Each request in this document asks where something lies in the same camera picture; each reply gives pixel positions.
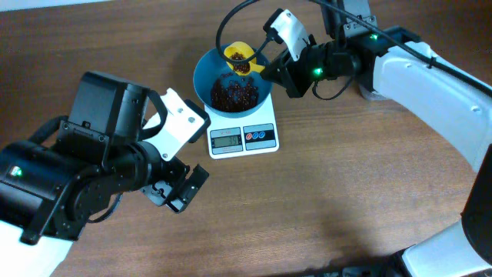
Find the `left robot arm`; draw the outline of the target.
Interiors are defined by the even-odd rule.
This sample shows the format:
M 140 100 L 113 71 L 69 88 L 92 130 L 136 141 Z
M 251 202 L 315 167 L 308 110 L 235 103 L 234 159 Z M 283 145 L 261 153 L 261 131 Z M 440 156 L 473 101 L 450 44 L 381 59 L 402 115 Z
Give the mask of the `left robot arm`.
M 183 212 L 208 178 L 178 159 L 211 124 L 173 89 L 86 72 L 69 115 L 1 152 L 1 274 L 49 276 L 126 192 Z

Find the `yellow measuring scoop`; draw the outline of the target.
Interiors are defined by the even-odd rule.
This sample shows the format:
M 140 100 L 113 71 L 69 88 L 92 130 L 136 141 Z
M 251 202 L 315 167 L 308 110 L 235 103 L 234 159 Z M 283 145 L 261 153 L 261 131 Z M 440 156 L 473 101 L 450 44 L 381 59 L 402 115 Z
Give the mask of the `yellow measuring scoop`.
M 233 42 L 224 50 L 227 58 L 235 61 L 245 60 L 254 54 L 254 50 L 245 42 Z M 230 69 L 238 75 L 246 76 L 252 72 L 260 73 L 265 69 L 264 65 L 259 65 L 257 59 L 253 58 L 248 63 L 231 64 L 227 62 Z

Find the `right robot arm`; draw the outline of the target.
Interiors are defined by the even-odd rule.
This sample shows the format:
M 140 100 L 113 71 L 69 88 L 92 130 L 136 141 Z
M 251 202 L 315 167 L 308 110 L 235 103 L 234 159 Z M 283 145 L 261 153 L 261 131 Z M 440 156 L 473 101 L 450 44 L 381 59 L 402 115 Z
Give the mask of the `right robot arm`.
M 464 276 L 491 269 L 491 87 L 396 26 L 377 27 L 364 1 L 322 1 L 331 41 L 317 43 L 289 11 L 264 24 L 286 49 L 262 72 L 292 98 L 317 83 L 347 76 L 367 97 L 395 101 L 448 141 L 476 172 L 457 222 L 394 253 L 383 265 L 348 275 Z

